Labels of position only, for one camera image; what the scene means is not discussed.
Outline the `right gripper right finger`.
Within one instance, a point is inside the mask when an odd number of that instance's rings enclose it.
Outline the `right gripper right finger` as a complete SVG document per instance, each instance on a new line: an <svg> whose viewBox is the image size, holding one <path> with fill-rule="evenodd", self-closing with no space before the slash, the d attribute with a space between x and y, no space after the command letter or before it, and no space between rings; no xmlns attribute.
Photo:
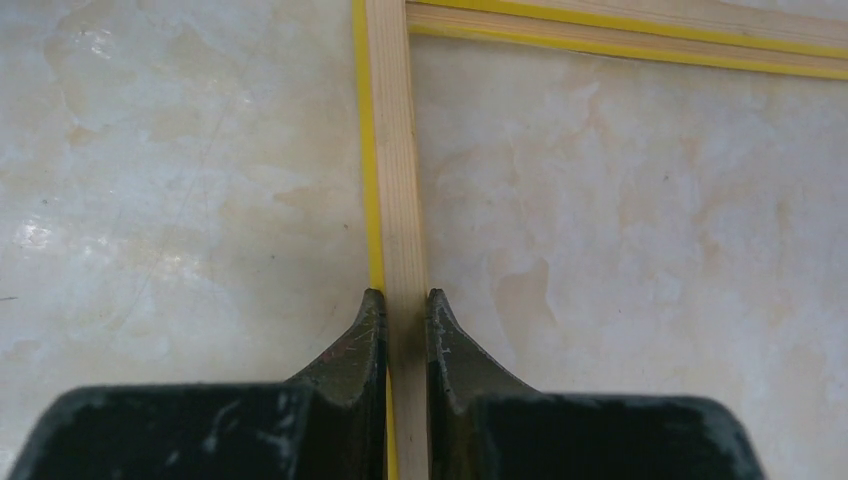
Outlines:
<svg viewBox="0 0 848 480"><path fill-rule="evenodd" d="M761 479L744 426L697 396L546 393L426 302L430 471L435 479Z"/></svg>

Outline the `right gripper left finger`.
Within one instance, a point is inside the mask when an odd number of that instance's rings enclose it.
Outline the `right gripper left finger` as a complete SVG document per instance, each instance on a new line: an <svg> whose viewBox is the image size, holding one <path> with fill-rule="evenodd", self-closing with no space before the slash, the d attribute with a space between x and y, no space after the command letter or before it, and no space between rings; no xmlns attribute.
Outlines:
<svg viewBox="0 0 848 480"><path fill-rule="evenodd" d="M99 385L58 397L13 479L380 479L387 333L381 292L278 382Z"/></svg>

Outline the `yellow wooden picture frame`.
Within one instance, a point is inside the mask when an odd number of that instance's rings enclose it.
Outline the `yellow wooden picture frame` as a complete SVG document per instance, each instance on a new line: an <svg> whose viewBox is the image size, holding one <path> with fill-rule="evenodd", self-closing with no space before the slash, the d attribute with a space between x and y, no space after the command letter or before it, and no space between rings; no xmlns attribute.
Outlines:
<svg viewBox="0 0 848 480"><path fill-rule="evenodd" d="M709 398L764 478L846 477L847 26L649 10L354 3L397 478L434 479L434 289L538 391Z"/></svg>

